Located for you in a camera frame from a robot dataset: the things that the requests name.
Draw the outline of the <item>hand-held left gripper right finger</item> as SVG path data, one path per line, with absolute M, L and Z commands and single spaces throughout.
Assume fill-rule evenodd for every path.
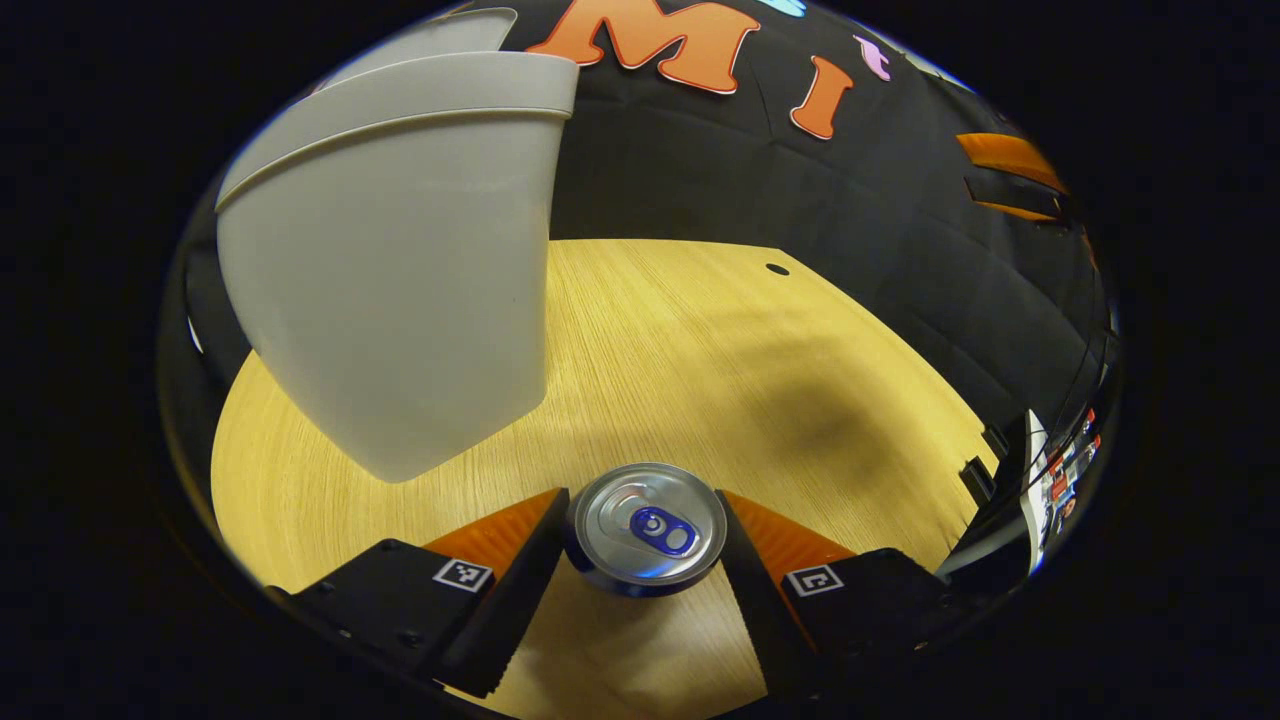
M 768 696 L 849 706 L 913 675 L 989 607 L 900 550 L 855 552 L 730 491 L 719 491 L 728 578 Z

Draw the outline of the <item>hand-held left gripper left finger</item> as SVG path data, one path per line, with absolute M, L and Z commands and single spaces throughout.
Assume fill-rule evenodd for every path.
M 385 538 L 312 582 L 266 592 L 393 676 L 494 692 L 562 555 L 570 492 L 534 495 L 426 544 Z

